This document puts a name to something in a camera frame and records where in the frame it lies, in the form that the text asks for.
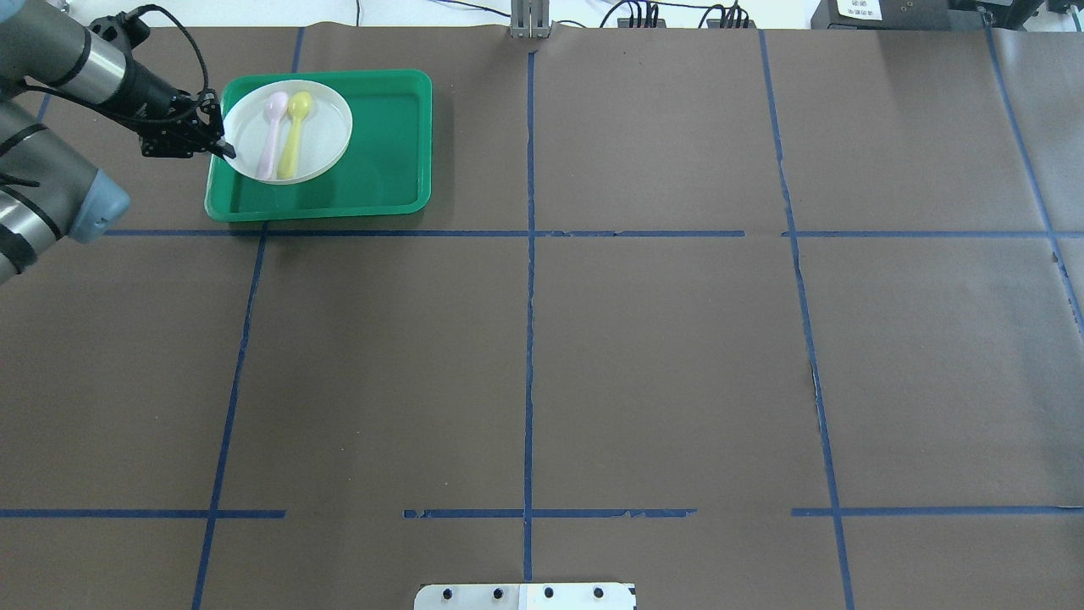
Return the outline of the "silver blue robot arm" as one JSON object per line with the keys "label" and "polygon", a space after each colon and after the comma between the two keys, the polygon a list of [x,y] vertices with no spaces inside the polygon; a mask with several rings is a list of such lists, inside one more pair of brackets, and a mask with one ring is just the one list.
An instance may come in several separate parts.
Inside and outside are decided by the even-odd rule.
{"label": "silver blue robot arm", "polygon": [[147,13],[165,8],[144,4],[83,25],[47,1],[1,7],[1,280],[26,273],[59,241],[96,241],[131,205],[103,169],[20,107],[20,94],[40,92],[111,119],[136,132],[147,158],[235,158],[201,53],[194,92],[133,57],[150,37]]}

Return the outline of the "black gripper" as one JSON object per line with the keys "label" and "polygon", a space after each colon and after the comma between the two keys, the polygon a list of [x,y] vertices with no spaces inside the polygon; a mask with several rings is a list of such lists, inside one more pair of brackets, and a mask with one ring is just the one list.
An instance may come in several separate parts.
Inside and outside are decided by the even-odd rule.
{"label": "black gripper", "polygon": [[197,153],[236,158],[235,147],[222,139],[221,101],[212,88],[189,93],[142,64],[129,64],[119,87],[119,116],[140,137],[141,154],[149,158]]}

